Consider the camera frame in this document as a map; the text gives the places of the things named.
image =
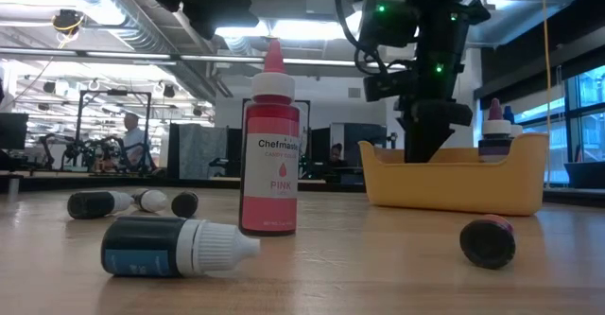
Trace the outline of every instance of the pipe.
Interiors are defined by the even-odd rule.
[[[178,49],[172,44],[159,28],[133,0],[83,0],[91,7],[119,10],[125,17],[120,26],[134,27],[135,30],[115,30],[112,34],[122,39],[136,52],[146,53],[176,53]],[[183,83],[183,87],[194,97],[214,103],[216,84],[203,77],[193,69],[191,64],[180,62],[176,66],[164,68]]]

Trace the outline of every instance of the small bottle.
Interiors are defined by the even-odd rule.
[[[191,218],[198,211],[198,195],[185,191],[172,200],[172,213],[177,217]]]
[[[296,232],[300,114],[293,99],[294,79],[273,40],[245,111],[239,228],[246,235]]]
[[[119,217],[101,244],[103,269],[119,276],[188,277],[231,270],[260,241],[234,225],[169,217]]]
[[[132,205],[145,212],[158,212],[168,206],[168,197],[158,190],[137,189],[132,195]]]
[[[97,219],[129,208],[133,198],[115,191],[84,191],[67,201],[67,212],[73,219]]]
[[[510,121],[502,118],[500,101],[492,100],[490,115],[483,122],[483,139],[479,140],[479,160],[482,163],[497,163],[504,160],[510,151]]]
[[[523,127],[521,127],[520,125],[514,124],[514,113],[512,112],[511,106],[504,107],[504,113],[502,114],[502,117],[505,120],[510,121],[510,137],[511,138],[516,138],[517,136],[523,134]]]
[[[460,247],[478,267],[500,269],[511,262],[516,251],[512,225],[496,215],[474,220],[462,229]]]

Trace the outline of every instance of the table surface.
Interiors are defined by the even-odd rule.
[[[199,218],[236,224],[238,191],[196,192]],[[113,217],[70,219],[69,195],[23,193],[15,203],[0,196],[0,314],[605,313],[600,209],[546,205],[536,217],[510,219],[517,255],[487,271],[458,245],[477,215],[300,193],[298,233],[262,239],[261,254],[235,271],[149,279],[102,270],[100,243]]]

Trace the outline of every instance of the yellow bin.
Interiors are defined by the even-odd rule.
[[[405,164],[402,149],[359,146],[374,205],[504,216],[531,216],[542,207],[547,134],[519,135],[494,164],[480,163],[478,149],[440,149],[427,164]]]

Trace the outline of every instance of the pink food coloring bottle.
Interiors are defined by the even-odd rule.
[[[299,109],[294,79],[285,73],[282,49],[271,41],[265,70],[252,78],[246,108],[239,203],[239,228],[249,236],[296,232]]]

